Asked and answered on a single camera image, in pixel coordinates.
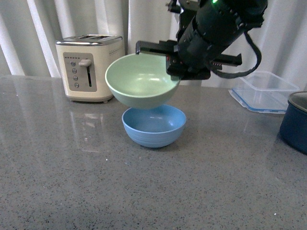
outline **cream toaster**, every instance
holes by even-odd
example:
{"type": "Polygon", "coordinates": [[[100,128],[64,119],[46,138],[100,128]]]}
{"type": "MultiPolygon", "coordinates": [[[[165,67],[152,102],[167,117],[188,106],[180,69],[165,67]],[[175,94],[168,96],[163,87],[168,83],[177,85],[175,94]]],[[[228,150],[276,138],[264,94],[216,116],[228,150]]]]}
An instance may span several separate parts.
{"type": "Polygon", "coordinates": [[[88,34],[56,41],[65,94],[72,101],[107,102],[108,66],[125,55],[121,36],[88,34]]]}

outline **curtain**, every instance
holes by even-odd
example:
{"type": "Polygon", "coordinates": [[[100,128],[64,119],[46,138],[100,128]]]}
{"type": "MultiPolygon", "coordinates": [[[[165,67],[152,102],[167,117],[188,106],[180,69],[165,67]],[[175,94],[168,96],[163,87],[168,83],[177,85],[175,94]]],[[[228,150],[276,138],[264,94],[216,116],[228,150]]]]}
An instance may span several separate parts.
{"type": "MultiPolygon", "coordinates": [[[[262,51],[258,70],[266,70],[307,90],[307,1],[268,0],[264,24],[250,31],[262,51]]],[[[60,77],[55,41],[85,34],[121,35],[126,54],[138,40],[176,39],[177,16],[165,0],[0,0],[0,74],[60,77]]],[[[250,69],[256,58],[244,36],[225,52],[242,53],[240,67],[250,69]]],[[[182,81],[230,88],[238,80],[212,74],[209,80],[182,81]]]]}

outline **blue pot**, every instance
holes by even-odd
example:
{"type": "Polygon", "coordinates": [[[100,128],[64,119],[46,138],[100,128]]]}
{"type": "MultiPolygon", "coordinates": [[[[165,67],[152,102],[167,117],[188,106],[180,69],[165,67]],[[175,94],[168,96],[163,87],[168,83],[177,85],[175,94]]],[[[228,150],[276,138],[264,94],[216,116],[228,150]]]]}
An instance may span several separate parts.
{"type": "Polygon", "coordinates": [[[307,154],[307,92],[292,93],[288,104],[280,134],[290,146],[307,154]]]}

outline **toaster slot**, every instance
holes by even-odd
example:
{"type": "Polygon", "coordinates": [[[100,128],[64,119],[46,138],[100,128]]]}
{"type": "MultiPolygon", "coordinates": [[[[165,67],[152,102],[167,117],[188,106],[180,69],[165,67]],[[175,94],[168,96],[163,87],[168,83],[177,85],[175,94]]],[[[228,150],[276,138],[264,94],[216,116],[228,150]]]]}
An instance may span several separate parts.
{"type": "Polygon", "coordinates": [[[92,80],[91,80],[91,72],[90,72],[90,67],[86,67],[87,71],[87,78],[88,78],[88,85],[91,87],[92,86],[92,80]]]}
{"type": "Polygon", "coordinates": [[[86,36],[81,36],[81,37],[78,37],[79,39],[86,39],[86,38],[91,38],[91,37],[96,37],[95,35],[86,35],[86,36]]]}
{"type": "Polygon", "coordinates": [[[107,37],[110,37],[110,36],[98,36],[98,37],[93,37],[91,39],[100,40],[100,39],[104,39],[104,38],[107,38],[107,37]]]}

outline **bowl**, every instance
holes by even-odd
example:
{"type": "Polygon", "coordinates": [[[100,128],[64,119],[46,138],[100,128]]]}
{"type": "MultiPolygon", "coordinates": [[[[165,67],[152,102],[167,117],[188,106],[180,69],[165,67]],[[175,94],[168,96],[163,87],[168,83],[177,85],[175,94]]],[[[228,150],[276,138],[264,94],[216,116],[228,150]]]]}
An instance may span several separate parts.
{"type": "Polygon", "coordinates": [[[185,114],[170,105],[154,109],[130,108],[122,115],[128,136],[136,143],[150,148],[159,148],[173,143],[181,135],[185,114]]]}
{"type": "Polygon", "coordinates": [[[121,57],[106,70],[106,83],[121,103],[139,109],[163,105],[180,79],[165,70],[165,56],[140,53],[121,57]]]}
{"type": "Polygon", "coordinates": [[[307,154],[307,92],[292,93],[288,103],[280,134],[290,146],[307,154]]]}

